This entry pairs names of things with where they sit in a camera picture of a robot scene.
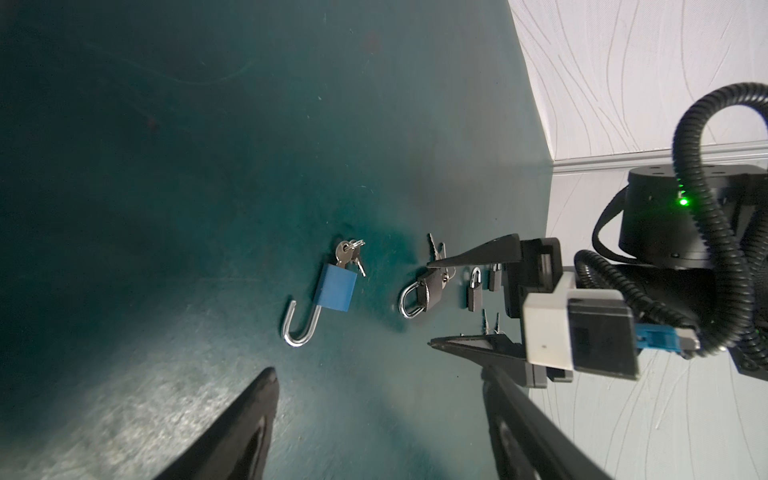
wall baseboard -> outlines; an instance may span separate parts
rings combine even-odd
[[[705,145],[701,148],[704,163],[739,164],[768,161],[768,141],[751,141],[738,144]],[[576,174],[599,170],[623,170],[646,165],[666,164],[672,161],[672,150],[643,151],[635,154],[604,155],[556,160],[554,175]]]

open padlock shackle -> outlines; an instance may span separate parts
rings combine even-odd
[[[288,310],[286,310],[286,315],[283,318],[283,339],[286,343],[290,346],[297,347],[309,342],[312,335],[315,334],[317,320],[320,318],[320,311],[322,309],[323,308],[320,305],[315,305],[315,308],[312,309],[312,316],[310,317],[310,322],[306,325],[306,329],[299,338],[295,339],[290,335],[290,321],[293,319],[293,313],[296,312],[296,301],[291,300],[288,305]]]
[[[397,308],[400,310],[400,315],[404,316],[406,319],[411,319],[417,315],[419,315],[421,312],[424,311],[424,306],[418,305],[415,309],[411,310],[410,312],[406,310],[406,297],[409,293],[411,293],[413,290],[416,290],[419,288],[419,281],[416,280],[414,283],[411,283],[406,288],[402,289],[402,292],[400,292],[400,298],[397,302]]]
[[[480,267],[476,266],[472,269],[472,273],[469,275],[469,286],[475,288],[480,283],[482,283],[482,272],[480,271]]]

black cable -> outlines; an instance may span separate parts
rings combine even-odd
[[[623,255],[619,255],[618,253],[612,252],[600,241],[600,230],[603,230],[603,227],[605,227],[608,222],[613,220],[614,217],[616,217],[624,210],[624,204],[627,202],[628,189],[629,186],[622,188],[619,193],[614,195],[611,201],[608,202],[608,205],[606,205],[603,209],[603,213],[600,214],[600,218],[598,218],[598,222],[594,225],[594,229],[592,230],[592,247],[594,248],[594,251],[598,252],[600,255],[609,260],[613,260],[614,262],[629,263],[631,265],[644,265],[645,262],[636,258],[625,257]]]
[[[741,250],[750,266],[755,297],[757,300],[762,300],[756,304],[763,305],[766,300],[766,257],[768,257],[768,180],[763,180],[756,189],[755,213],[741,239]],[[763,314],[761,310],[755,310],[753,313],[755,320]],[[748,359],[760,368],[768,369],[768,349],[754,323],[742,335],[737,345]]]
[[[602,288],[599,281],[604,281],[611,289],[621,292],[627,305],[641,320],[675,327],[687,326],[690,323],[682,313],[643,293],[635,282],[625,277],[600,254],[591,250],[579,250],[574,257],[574,265],[584,286]]]
[[[710,254],[715,274],[715,320],[701,326],[700,356],[719,353],[735,345],[753,325],[754,287],[750,268],[717,203],[701,165],[701,135],[718,111],[733,105],[755,109],[768,123],[768,85],[733,84],[702,97],[680,119],[672,140],[672,161],[680,189],[690,200],[690,212]],[[752,355],[762,355],[765,345],[756,339]]]

padlock body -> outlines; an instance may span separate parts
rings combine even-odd
[[[322,308],[346,312],[349,310],[356,281],[357,273],[326,263],[315,290],[315,304]]]
[[[491,270],[488,275],[488,290],[499,292],[502,289],[502,270]]]
[[[442,298],[442,269],[430,269],[416,279],[416,301],[429,310]]]
[[[470,312],[477,312],[482,308],[482,286],[467,286],[467,308]]]

black padlock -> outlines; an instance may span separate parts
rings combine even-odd
[[[498,292],[502,289],[502,265],[494,263],[488,274],[488,290]]]
[[[416,301],[426,312],[442,298],[442,289],[448,282],[448,274],[444,269],[430,269],[417,280]]]
[[[482,308],[482,275],[478,267],[475,267],[469,276],[467,308],[470,312],[476,312]]]

